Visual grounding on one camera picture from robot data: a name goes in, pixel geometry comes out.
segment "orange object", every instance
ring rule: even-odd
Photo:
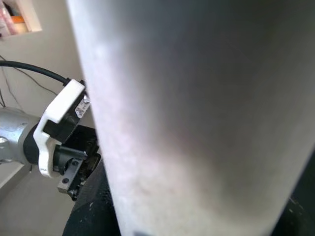
[[[13,23],[24,23],[23,16],[11,16]]]

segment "white bracket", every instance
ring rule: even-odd
[[[33,137],[39,149],[38,167],[41,174],[46,177],[58,175],[53,172],[53,155],[56,144],[59,142],[51,138],[43,129],[48,120],[59,123],[84,89],[84,85],[76,80],[71,80],[48,105],[34,131]]]

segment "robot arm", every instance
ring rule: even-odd
[[[89,106],[83,82],[70,80],[41,119],[0,109],[0,163],[30,163],[46,177],[62,175],[58,190],[75,201],[100,161],[95,130],[79,125]]]

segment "gray metal pipe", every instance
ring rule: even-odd
[[[314,4],[68,7],[122,234],[270,234],[314,145]]]

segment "white label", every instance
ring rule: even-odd
[[[90,106],[90,102],[88,103],[84,103],[84,98],[81,100],[81,102],[79,103],[79,105],[76,107],[75,112],[78,116],[78,118],[82,118],[83,115],[85,114],[85,112],[87,111],[87,109]]]

